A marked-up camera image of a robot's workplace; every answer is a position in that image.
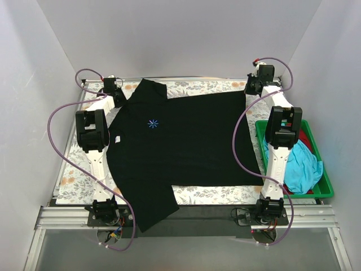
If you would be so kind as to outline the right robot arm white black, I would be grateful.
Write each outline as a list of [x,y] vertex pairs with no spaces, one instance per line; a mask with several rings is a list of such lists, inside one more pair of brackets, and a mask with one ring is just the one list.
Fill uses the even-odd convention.
[[260,60],[253,62],[254,71],[248,74],[245,94],[258,95],[270,109],[265,140],[268,146],[266,178],[261,199],[281,200],[287,161],[297,143],[302,120],[302,109],[294,107],[274,81],[275,67]]

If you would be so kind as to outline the black t shirt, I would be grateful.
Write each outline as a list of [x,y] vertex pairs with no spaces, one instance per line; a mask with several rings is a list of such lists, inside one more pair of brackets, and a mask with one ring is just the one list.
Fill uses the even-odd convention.
[[142,80],[109,126],[107,164],[140,231],[178,210],[174,186],[261,186],[242,91],[168,98]]

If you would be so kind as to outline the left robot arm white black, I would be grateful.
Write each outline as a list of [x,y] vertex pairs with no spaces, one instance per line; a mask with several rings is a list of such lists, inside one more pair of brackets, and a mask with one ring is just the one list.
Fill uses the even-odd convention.
[[114,75],[104,78],[102,94],[105,96],[97,97],[89,108],[76,112],[77,143],[85,153],[90,174],[95,177],[93,199],[97,202],[113,197],[106,158],[110,143],[106,116],[126,100],[118,80]]

